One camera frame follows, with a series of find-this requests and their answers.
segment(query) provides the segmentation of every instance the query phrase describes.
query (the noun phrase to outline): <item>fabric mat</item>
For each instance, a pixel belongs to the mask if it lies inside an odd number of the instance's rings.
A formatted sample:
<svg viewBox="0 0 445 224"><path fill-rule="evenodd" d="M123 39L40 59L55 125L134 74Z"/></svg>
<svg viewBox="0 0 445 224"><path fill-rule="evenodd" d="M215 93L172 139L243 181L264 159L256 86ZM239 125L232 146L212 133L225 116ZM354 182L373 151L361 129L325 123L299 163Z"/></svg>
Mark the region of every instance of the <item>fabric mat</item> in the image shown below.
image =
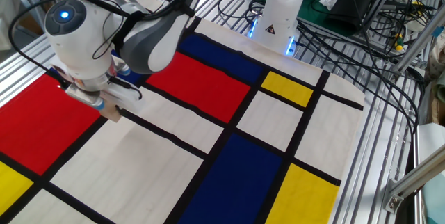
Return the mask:
<svg viewBox="0 0 445 224"><path fill-rule="evenodd" d="M327 223L364 95L196 19L114 123L41 76L0 109L0 223Z"/></svg>

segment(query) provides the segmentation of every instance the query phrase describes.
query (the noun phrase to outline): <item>black line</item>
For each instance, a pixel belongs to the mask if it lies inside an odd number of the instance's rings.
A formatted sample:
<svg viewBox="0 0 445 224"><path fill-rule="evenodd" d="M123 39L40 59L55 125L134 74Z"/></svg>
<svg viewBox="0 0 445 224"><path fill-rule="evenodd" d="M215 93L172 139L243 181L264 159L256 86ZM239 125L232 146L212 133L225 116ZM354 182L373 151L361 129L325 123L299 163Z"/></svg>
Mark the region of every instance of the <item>black line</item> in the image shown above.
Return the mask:
<svg viewBox="0 0 445 224"><path fill-rule="evenodd" d="M280 191L284 178L286 177L289 166L291 165L293 157L295 156L295 153L306 131L309 121L311 120L312 114L315 111L321 93L323 92L323 89L327 83L329 75L330 73L325 70L323 70L323 72L321 73L321 76L318 79L318 83L315 86L312 96L309 99L309 102L306 106L306 111L303 112L300 122L298 123L298 126L295 132L293 133L291 142L289 143L286 149L285 160L280 166L277 175L275 176L275 179L273 180L272 185L270 186L266 199L263 201L257 219L255 220L254 223L266 222L270 210L272 209L273 203L275 202L278 192Z"/></svg>
<svg viewBox="0 0 445 224"><path fill-rule="evenodd" d="M203 34L201 34L201 33L195 33L195 35L198 35L198 36L201 37L202 39L207 40L207 41L209 41L210 43L212 43L212 44L214 44L214 45L216 45L216 46L218 46L218 47L220 47L220 48L222 48L222 49L224 49L224 50L227 50L227 51L229 51L229 52L238 54L238 55L241 56L242 58L244 58L244 59L246 59L246 60L248 60L248 61L251 61L251 62L257 64L257 65L261 66L262 68L265 68L265 69L267 69L267 70L270 70L271 72L274 72L274 73L276 73L276 74L279 74L280 76L283 76L283 77L285 77L285 78L287 78L287 79L290 79L291 81L294 81L294 82L296 82L296 83L299 83L300 85L305 86L305 87L307 87L307 88L310 88L310 89L312 89L312 90L315 89L315 87L314 87L313 85L311 85L311 84L309 84L309 83L307 83L307 82L305 82L305 81L302 81L302 80L300 80L300 79L298 79L298 78L295 78L295 77L291 76L290 74L287 74L287 73L285 73L285 72L283 72L283 71L277 70L277 69L275 69L275 68L273 68L273 67L271 67L271 66L269 66L269 65L267 65L267 64L265 64L265 63L262 63L262 62L260 62L260 61L258 61L258 60L255 60L255 59L253 59L253 58L251 58L251 57L245 55L242 51L236 51L236 50L230 49L230 48L228 48L228 47L222 45L221 43L216 42L215 40L212 40L212 39L209 38L208 36L203 35ZM186 51L182 51L182 50L178 50L178 51L179 51L179 52L182 52L182 53L185 54L185 55L188 55L188 53L187 53ZM202 61L202 60L199 59L199 58L196 58L196 57L194 57L194 56L190 56L190 57L196 59L197 61L200 61L200 62L204 63L205 65L209 65L209 66L211 66L211 67L213 67L213 68L215 68L215 69L218 69L218 68L215 67L214 65L212 65L212 64L208 64L207 62L204 62L204 61ZM323 91L322 94L325 95L325 96L327 96L327 97L329 97L329 98L331 98L331 99L333 99L333 100L335 100L335 101L337 101L337 102L340 102L340 103L345 104L345 105L347 105L347 106L351 106L351 107L353 107L354 109L358 109L358 110L360 110L360 111L363 111L363 106L360 105L360 104L358 104L357 102L353 102L353 101L350 101L349 99L345 99L345 98L342 98L342 97L340 97L340 96L333 95L332 93L329 93L329 92L326 92L326 91Z"/></svg>
<svg viewBox="0 0 445 224"><path fill-rule="evenodd" d="M232 116L232 119L229 121L225 129L222 131L222 134L216 141L213 148L210 150L209 154L207 155L206 159L204 160L198 171L195 173L195 176L191 180L190 184L187 186L186 190L182 193L175 207L168 215L165 224L177 223L181 218L182 214L186 211L188 204L193 199L193 196L199 189L201 183L204 181L205 177L207 176L207 173L210 171L212 165L215 163L219 154L223 150L225 144L229 140L230 136L236 131L237 124L243 117L244 113L247 111L250 103L252 102L253 98L257 94L257 91L261 87L261 84L267 77L267 74L268 71L264 70L261 73L260 77L257 79L257 82L255 82L255 84L249 89L249 92L244 97L243 101L236 110L235 114Z"/></svg>
<svg viewBox="0 0 445 224"><path fill-rule="evenodd" d="M248 133L245 133L244 131L240 130L240 129L235 129L235 134L238 134L239 136L243 137L244 139L250 141L251 143L254 143L255 145L258 145L259 147L262 147L265 150L268 150L269 152L272 152L273 154L281 157L283 159L283 161L286 161L287 163L294 163L295 165L297 165L298 167L300 167L303 170L306 170L307 172L320 177L321 179L324 179L326 182L329 182L335 186L340 186L341 184L341 180L336 179L335 177L324 173L322 170L319 170L317 168L314 168L313 166L310 166L302 161L300 161L299 159L296 159L295 157L291 157L289 158L289 156L286 155L285 152L279 150L278 148L265 143L264 141L251 136Z"/></svg>
<svg viewBox="0 0 445 224"><path fill-rule="evenodd" d="M0 152L0 161L34 183L33 186L31 186L29 190L10 209L8 209L4 214L0 216L0 223L11 222L11 220L14 219L16 215L18 215L20 210L22 210L41 189L52 193L59 200L68 204L70 207L76 209L78 212L96 223L113 223L113 221L110 221L106 217L97 213L89 206L83 204L70 194L64 192L62 189L53 185L51 182L43 179L43 177L39 176L37 173L11 159L3 152Z"/></svg>
<svg viewBox="0 0 445 224"><path fill-rule="evenodd" d="M353 101L351 101L349 99L345 99L343 97L340 97L338 95L334 95L332 93L328 93L326 91L323 91L321 94L326 96L326 97L329 97L329 98L333 99L336 102L340 102L342 104L345 104L346 106L350 106L353 109L357 109L357 110L363 111L363 106L358 104L357 102L353 102Z"/></svg>
<svg viewBox="0 0 445 224"><path fill-rule="evenodd" d="M324 179L326 182L329 182L335 186L340 186L340 184L341 184L341 180L339 180L331 175L328 175L327 173L323 172L322 170L319 170L313 166L310 166L295 157L293 158L292 163L294 163L298 167L306 170L307 172L309 172L317 177L320 177L321 179Z"/></svg>
<svg viewBox="0 0 445 224"><path fill-rule="evenodd" d="M80 137L77 138L76 141L73 142L73 144L63 151L57 160L43 173L42 178L49 182L107 121L108 119L102 116L97 119L82 135L80 135Z"/></svg>
<svg viewBox="0 0 445 224"><path fill-rule="evenodd" d="M271 67L271 66L269 66L269 65L267 65L267 64L265 64L265 63L262 63L261 61L258 61L258 60L254 59L254 58L252 58L252 57L249 57L249 56L245 55L242 51L237 51L237 50L230 49L229 47L224 46L224 45L222 45L221 43L216 42L215 40L212 40L212 39L209 38L208 36L203 35L203 34L201 34L201 33L195 33L195 35L198 35L198 36L201 37L202 39L204 39L204 40L206 40L206 41L208 41L208 42L211 42L212 44L214 44L214 45L216 45L216 46L218 46L218 47L220 47L220 48L222 48L222 49L224 49L224 50L226 50L226 51L228 51L228 52L231 52L231 53L234 53L234 54L238 54L239 56L241 56L241 57L244 58L245 60L248 60L248 61L250 61L250 62L253 62L253 63L255 63L255 64L261 66L263 69L266 69L266 70L269 70L269 71L271 71L271 72L274 72L275 74L279 74L279 75L281 75L281 76L283 76L283 77L285 77L285 78L287 78L287 79L290 79L291 81L294 81L294 82L296 82L296 83L299 83L299 84L302 85L302 86L305 86L305 87L307 87L307 88L311 88L312 90L315 89L315 86L314 86L314 85L311 85L311 84L309 84L309 83L307 83L307 82L305 82L305 81L302 81L302 80L300 80L300 79L298 79L298 78L295 78L295 77L291 76L290 74L287 74L287 73L285 73L285 72L283 72L283 71L280 71L280 70L278 70L278 69L276 69L276 68L274 68L274 67Z"/></svg>
<svg viewBox="0 0 445 224"><path fill-rule="evenodd" d="M125 109L119 109L119 112L123 117L129 119L130 121L136 123L137 125L140 125L141 127L148 129L149 131L155 133L156 135L159 135L160 137L168 139L173 144L177 145L178 147L182 148L183 150L190 152L191 154L193 154L201 159L206 158L207 154L205 152L197 149L196 147L193 147L192 145L181 140L174 134L164 131L160 127L157 127L156 125L142 119L141 117L139 117L137 115L134 115L134 114L128 112Z"/></svg>
<svg viewBox="0 0 445 224"><path fill-rule="evenodd" d="M198 61L198 62L200 62L200 63L202 63L202 64L204 64L204 65L206 65L206 66L208 66L208 67L211 67L211 68L213 68L213 69L219 70L219 71L223 72L225 75L227 75L228 77L230 77L230 78L232 78L232 79L234 79L234 80L236 80L236 81L238 81L238 82L247 84L247 85L249 85L249 86L252 85L252 82L247 81L247 80L245 80L245 79L242 78L242 77L238 77L238 76L232 74L229 70L226 70L226 69L224 69L224 68L221 68L220 66L217 66L217 65L215 65L215 64L213 64L213 63L210 63L209 61L206 61L206 60L204 60L204 59L202 59L202 58L199 58L199 57L197 57L197 56L194 55L194 54L190 54L189 52L187 52L187 51L185 51L185 50L183 50L183 49L178 49L178 50L176 50L176 52L178 52L178 53L180 53L180 54L183 54L183 55L185 55L185 56L187 56L187 57L190 57L190 58L192 58L193 60Z"/></svg>
<svg viewBox="0 0 445 224"><path fill-rule="evenodd" d="M268 150L269 152L279 156L280 158L285 159L285 153L283 151L279 150L278 148L276 148L268 143L265 143L264 141L258 139L257 137L254 137L254 136L252 136L238 128L235 129L234 133L243 137L247 141L254 143L257 146L262 147L265 150Z"/></svg>
<svg viewBox="0 0 445 224"><path fill-rule="evenodd" d="M144 88L146 88L146 89L148 89L148 90L150 90L152 92L157 93L158 95L168 99L171 102L174 102L175 104L178 104L178 105L182 106L185 109L189 109L189 110L193 111L197 115L199 115L202 118L208 120L209 122L212 122L215 125L218 125L219 127L224 128L227 125L227 123L225 123L222 120L219 120L219 119L213 117L212 115L209 115L208 113L205 113L203 110L199 109L197 106L193 106L192 104L184 102L184 101L176 98L175 96L167 93L166 91L153 86L152 84L148 84L148 83L145 82L142 85L142 87L144 87Z"/></svg>
<svg viewBox="0 0 445 224"><path fill-rule="evenodd" d="M286 153L289 156L294 156L297 152L297 148L300 145L300 142L302 140L303 135L306 132L306 128L309 125L309 121L311 120L312 114L315 111L315 108L318 104L318 101L321 97L321 93L323 92L323 89L327 83L327 79L329 79L330 73L323 70L321 73L320 79L318 80L317 85L315 86L315 89L312 93L311 99L307 103L306 111L301 116L300 122L298 123L297 129L295 130L295 133L292 136L291 142L289 143L289 146L287 147Z"/></svg>
<svg viewBox="0 0 445 224"><path fill-rule="evenodd" d="M26 192L20 196L2 215L0 215L0 223L11 222L16 215L20 213L25 206L40 192L42 187L32 184Z"/></svg>
<svg viewBox="0 0 445 224"><path fill-rule="evenodd" d="M303 106L301 106L299 104L296 104L295 102L292 102L291 100L289 100L287 98L284 98L283 96L278 95L278 94L276 94L276 93L274 93L274 92L272 92L270 90L267 90L265 88L260 88L259 91L261 91L261 92L269 95L270 97L275 98L275 99L277 99L277 100L279 100L279 101L281 101L283 103L286 103L286 104L288 104L290 106L293 106L294 108L296 108L296 109L298 109L298 110L300 110L302 112L306 111L305 107L303 107Z"/></svg>

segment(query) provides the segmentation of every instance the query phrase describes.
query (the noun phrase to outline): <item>black cable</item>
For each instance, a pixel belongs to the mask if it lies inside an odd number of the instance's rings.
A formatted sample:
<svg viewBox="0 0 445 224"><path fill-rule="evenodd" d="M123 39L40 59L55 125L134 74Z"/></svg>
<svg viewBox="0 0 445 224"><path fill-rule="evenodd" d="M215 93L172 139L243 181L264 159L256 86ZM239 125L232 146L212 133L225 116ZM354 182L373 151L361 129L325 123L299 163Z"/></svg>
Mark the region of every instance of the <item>black cable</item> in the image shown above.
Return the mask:
<svg viewBox="0 0 445 224"><path fill-rule="evenodd" d="M312 35L313 39L315 38L319 43L321 43L323 46L325 46L326 48L328 48L330 51L334 52L334 54L336 54L337 56L340 56L344 59L347 59L348 61L350 61L351 63L348 63L349 65L356 65L359 67L364 68L365 70L367 70L368 72L370 72L371 74L374 74L376 76L378 76L380 79L382 79L382 82L388 82L391 84L391 87L396 89L403 97L406 97L406 99L408 101L410 101L410 97L402 90L400 89L398 86L396 86L395 84L393 84L392 82L388 81L386 78L382 77L382 75L378 75L378 73L376 72L375 68L369 68L369 66L364 65L362 63L360 63L359 61L356 61L355 59L345 55L344 53L336 50L334 47L330 46L328 43L326 43L324 40L320 39L317 34L313 31L311 31L309 28L307 28L307 26L305 26L303 23L299 23L299 27L301 27L303 30L305 30L306 32L308 32L310 35ZM347 71L345 71L340 65L337 64L337 61L334 61L331 57L329 57L328 54L326 54L324 51L322 51L318 46L316 46L314 44L313 39L310 39L307 35L305 35L302 32L302 35L308 40L308 42L313 45L315 48L317 48L317 50L322 53L324 55L324 58L327 59L328 61L331 61L332 63L334 63L334 65L336 65L336 67L338 67L345 75L347 75L348 77L350 77L352 80L355 80L355 77L353 77L351 74L347 73ZM382 101L388 103L388 105L394 107L397 111L404 113L404 115L406 114L406 112L404 112L403 108L400 109L400 107L398 105L395 105L393 103L391 103L390 101L388 101L387 99L381 97L379 94L377 94L376 92L372 91L371 89L367 88L364 84L360 83L359 81L355 80L355 83L357 83L358 85L360 85L361 87L363 87L365 90L369 91L370 93L373 93L377 98L381 99ZM415 125L415 121L413 121L413 119L411 118L407 118L409 122L411 122L413 125Z"/></svg>
<svg viewBox="0 0 445 224"><path fill-rule="evenodd" d="M122 80L120 80L120 79L117 78L117 77L110 77L109 81L110 81L111 83L116 84L116 85L122 86L123 88L130 89L130 90L135 90L136 92L139 93L139 100L142 99L142 93L139 91L139 89L134 88L130 83L127 83L127 82L125 82L125 81L122 81Z"/></svg>
<svg viewBox="0 0 445 224"><path fill-rule="evenodd" d="M223 12L223 10L221 9L221 2L223 2L224 0L219 0L218 2L217 2L217 4L216 4L216 7L217 7L217 9L218 9L218 12L221 14L221 15L224 15L224 16L227 16L227 17L230 17L230 18L235 18L235 19L247 19L247 18L253 18L253 17L256 17L256 16L258 16L258 15L247 15L254 7L253 7L253 4L254 3L260 3L260 4L263 4L263 3L265 3L266 1L264 1L264 0L252 0L251 2L250 2L250 4L249 4L249 9L242 15L242 16L234 16L234 15L228 15L228 14L226 14L226 13L224 13Z"/></svg>
<svg viewBox="0 0 445 224"><path fill-rule="evenodd" d="M355 10L356 10L356 12L357 12L357 16L359 16L359 15L360 15L360 12L359 12L359 9L358 9L357 1L356 1L356 0L353 0L353 2L354 2ZM367 46L369 49L371 49L371 46L370 46L370 43L369 43L368 36L367 36L366 31L364 30L363 26L361 26L361 29L362 29L362 34L363 34L363 36L364 36L364 38L365 38L365 41L366 41L366 46ZM373 66L375 66L376 68L378 68L378 66L377 66L377 64L375 63L375 60L373 59L373 56L372 56L372 55L370 55L370 59L371 59L371 61L372 61L372 63L373 63ZM411 104L411 107L414 109L414 114L415 114L415 118L416 118L416 120L414 121L414 126L411 126L410 124L408 124L409 121L412 121L411 117L410 117L408 114L406 114L406 112L405 112L405 110L404 110L404 107L401 105L401 103L399 102L399 100L397 99L397 97L396 97L396 96L394 95L394 93L392 92L392 90L391 90L389 84L388 84L387 81L386 81L386 78L383 77L383 75L381 74L381 72L380 72L379 70L376 70L376 72L377 72L378 77L380 77L380 78L382 79L383 84L384 84L385 87L388 89L388 92L389 92L389 93L391 94L391 96L396 100L397 105L398 105L398 106L400 107L400 109L401 109L401 113L407 118L407 121L408 121L408 122L407 122L407 125L408 125L408 127L409 127L409 129L410 129L410 133L411 133L411 135L412 135L412 139L414 139L414 133L415 133L415 131L416 131L416 127L417 127L417 125L419 124L419 110L417 109L416 104L411 100L411 98L410 98L408 95L405 96L405 97L406 97L406 100L408 100L408 102Z"/></svg>
<svg viewBox="0 0 445 224"><path fill-rule="evenodd" d="M20 20L20 18L22 18L25 14L27 14L29 11L33 10L34 8L37 8L43 4L46 4L46 3L49 3L52 1L56 1L56 0L44 0L44 1L36 2L35 4L32 4L31 6L29 6L22 12L20 12L10 23L10 26L8 29L8 38L11 43L11 46L13 47L13 49L15 51L17 51L17 53L19 53L21 56L23 56L26 60L32 62L34 65L37 65L39 68L43 69L49 76L51 76L52 78L57 80L62 88L67 88L69 86L69 83L66 80L64 80L64 78L62 78L58 73L53 72L52 70L46 68L44 65L40 64L39 62L35 61L34 59L32 59L31 57L26 55L24 52L22 52L22 50L15 43L14 37L13 37L15 26L18 23L18 21Z"/></svg>
<svg viewBox="0 0 445 224"><path fill-rule="evenodd" d="M113 4L115 4L122 12L123 12L123 10L122 10L122 7L119 5L119 4L117 4L116 2L114 2L114 1L111 1L111 0L101 0L101 1L107 1L107 2L111 2L111 3L113 3ZM113 14L110 14L106 19L105 19L105 21L104 21L104 25L102 25L102 32L104 31L104 29L105 29L105 23L106 23L106 21L108 20L108 18L110 17L110 16L113 16ZM114 30L114 32L104 41L104 43L102 43L97 49L96 49L96 51L92 54L92 59L93 60L97 60L98 58L101 58L103 55L105 55L106 54L106 52L110 49L110 47L111 47L111 45L113 44L112 42L111 42L111 39L114 37L114 35L120 30L120 28L122 28L122 25L124 24L124 17L122 16L122 19L120 20L120 25L119 25L119 27L117 27L116 28L116 30ZM109 44L108 44L108 47L104 50L104 52L102 53L102 54L100 54L98 57L95 57L96 56L96 53L107 43L107 42L109 42Z"/></svg>

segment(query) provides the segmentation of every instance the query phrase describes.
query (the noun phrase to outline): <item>white rectangle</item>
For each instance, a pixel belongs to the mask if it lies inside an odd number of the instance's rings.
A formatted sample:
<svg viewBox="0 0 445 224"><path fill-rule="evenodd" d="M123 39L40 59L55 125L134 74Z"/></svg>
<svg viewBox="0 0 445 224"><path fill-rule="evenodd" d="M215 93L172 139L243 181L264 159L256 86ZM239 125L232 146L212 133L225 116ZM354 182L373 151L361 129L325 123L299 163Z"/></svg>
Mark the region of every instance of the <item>white rectangle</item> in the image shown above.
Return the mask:
<svg viewBox="0 0 445 224"><path fill-rule="evenodd" d="M302 111L258 92L238 123L238 128L286 152L302 114Z"/></svg>
<svg viewBox="0 0 445 224"><path fill-rule="evenodd" d="M342 179L362 111L321 95L295 158Z"/></svg>
<svg viewBox="0 0 445 224"><path fill-rule="evenodd" d="M108 121L52 179L116 223L163 223L202 160L122 118Z"/></svg>

